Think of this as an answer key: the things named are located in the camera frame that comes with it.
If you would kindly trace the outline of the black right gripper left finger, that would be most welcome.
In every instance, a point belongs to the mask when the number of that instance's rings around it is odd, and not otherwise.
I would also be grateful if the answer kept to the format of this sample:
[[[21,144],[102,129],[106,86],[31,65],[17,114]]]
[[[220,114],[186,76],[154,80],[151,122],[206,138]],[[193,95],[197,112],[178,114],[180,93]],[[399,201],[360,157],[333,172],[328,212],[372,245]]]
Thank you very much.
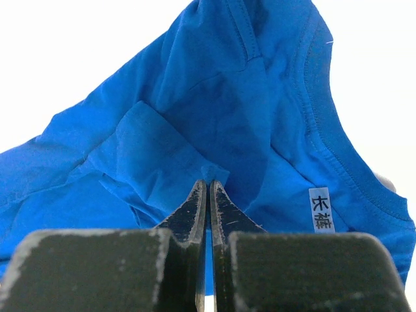
[[[152,229],[39,230],[18,245],[2,311],[203,311],[207,185]]]

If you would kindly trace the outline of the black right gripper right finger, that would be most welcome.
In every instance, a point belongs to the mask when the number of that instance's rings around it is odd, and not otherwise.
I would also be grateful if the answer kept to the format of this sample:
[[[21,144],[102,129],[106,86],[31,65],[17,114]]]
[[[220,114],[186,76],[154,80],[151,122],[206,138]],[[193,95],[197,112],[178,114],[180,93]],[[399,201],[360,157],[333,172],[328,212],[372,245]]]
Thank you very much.
[[[266,232],[209,187],[216,311],[409,311],[390,253],[367,233]]]

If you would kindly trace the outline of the blue t shirt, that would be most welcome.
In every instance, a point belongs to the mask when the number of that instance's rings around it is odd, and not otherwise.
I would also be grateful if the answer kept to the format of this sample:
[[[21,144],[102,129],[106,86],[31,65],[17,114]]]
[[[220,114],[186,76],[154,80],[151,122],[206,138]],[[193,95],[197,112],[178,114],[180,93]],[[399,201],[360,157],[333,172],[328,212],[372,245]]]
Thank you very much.
[[[202,179],[271,233],[370,233],[406,281],[415,224],[343,131],[331,55],[311,1],[191,2],[1,154],[1,270],[38,229],[153,227]]]

